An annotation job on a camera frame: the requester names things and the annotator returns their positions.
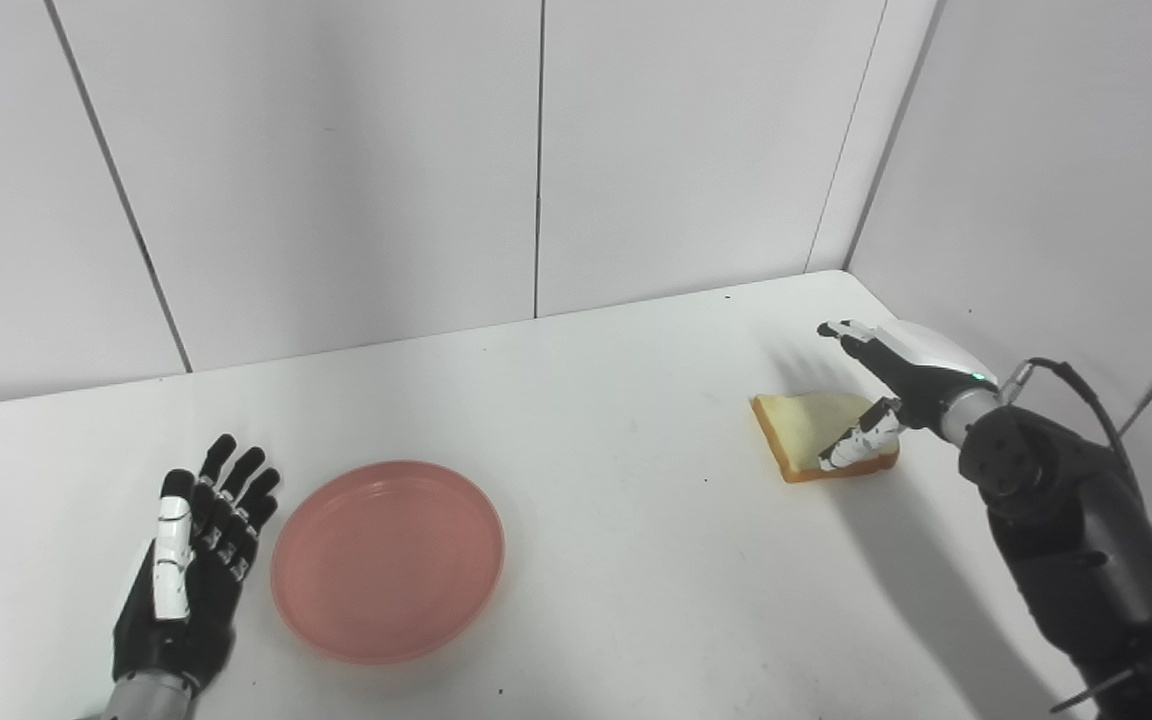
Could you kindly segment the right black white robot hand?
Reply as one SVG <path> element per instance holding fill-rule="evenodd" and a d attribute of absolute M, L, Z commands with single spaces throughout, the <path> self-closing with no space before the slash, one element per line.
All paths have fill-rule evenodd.
<path fill-rule="evenodd" d="M 1002 406 L 996 377 L 982 361 L 941 333 L 888 319 L 869 327 L 856 320 L 823 323 L 846 355 L 890 389 L 836 441 L 819 452 L 819 468 L 841 471 L 879 454 L 905 430 L 929 429 L 956 447 L 986 414 Z"/>

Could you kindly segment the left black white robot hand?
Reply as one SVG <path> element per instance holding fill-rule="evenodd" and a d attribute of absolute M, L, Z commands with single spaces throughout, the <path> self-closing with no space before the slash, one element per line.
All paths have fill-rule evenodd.
<path fill-rule="evenodd" d="M 212 442 L 197 471 L 165 475 L 154 538 L 113 630 L 116 682 L 164 673 L 197 694 L 223 670 L 280 482 L 260 447 L 241 452 L 230 434 Z"/>

